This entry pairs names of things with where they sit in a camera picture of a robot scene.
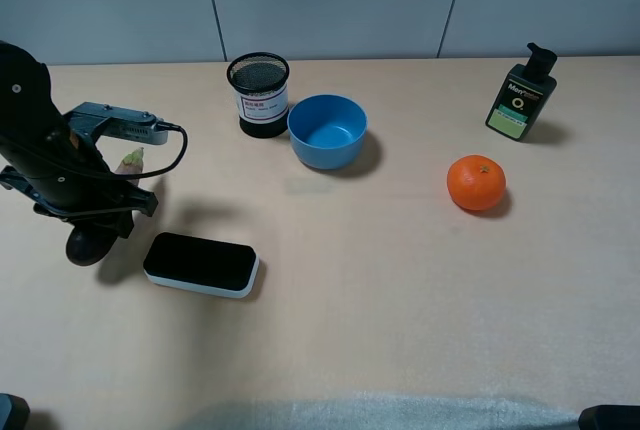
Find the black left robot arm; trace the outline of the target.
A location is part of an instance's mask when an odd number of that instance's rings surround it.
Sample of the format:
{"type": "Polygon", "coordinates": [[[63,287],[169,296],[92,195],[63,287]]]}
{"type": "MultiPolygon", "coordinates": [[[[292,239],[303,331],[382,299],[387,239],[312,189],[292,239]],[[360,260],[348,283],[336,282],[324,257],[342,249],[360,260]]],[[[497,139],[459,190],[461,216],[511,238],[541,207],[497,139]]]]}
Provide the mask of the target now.
{"type": "Polygon", "coordinates": [[[154,213],[157,198],[111,173],[96,142],[113,118],[78,107],[61,114],[45,64],[1,43],[1,185],[21,192],[42,215],[75,226],[131,234],[132,213],[154,213]]]}

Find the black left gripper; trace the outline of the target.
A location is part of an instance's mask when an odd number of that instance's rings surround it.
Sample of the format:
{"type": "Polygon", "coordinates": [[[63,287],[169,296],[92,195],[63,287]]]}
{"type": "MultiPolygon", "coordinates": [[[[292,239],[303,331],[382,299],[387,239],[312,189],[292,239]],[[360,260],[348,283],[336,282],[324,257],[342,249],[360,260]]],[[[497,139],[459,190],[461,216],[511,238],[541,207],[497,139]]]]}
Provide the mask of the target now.
{"type": "Polygon", "coordinates": [[[1,185],[32,200],[36,213],[107,228],[122,239],[134,228],[134,211],[154,214],[155,194],[133,181],[155,174],[112,172],[97,142],[76,134],[62,114],[14,114],[1,122],[1,155],[9,162],[1,185]]]}

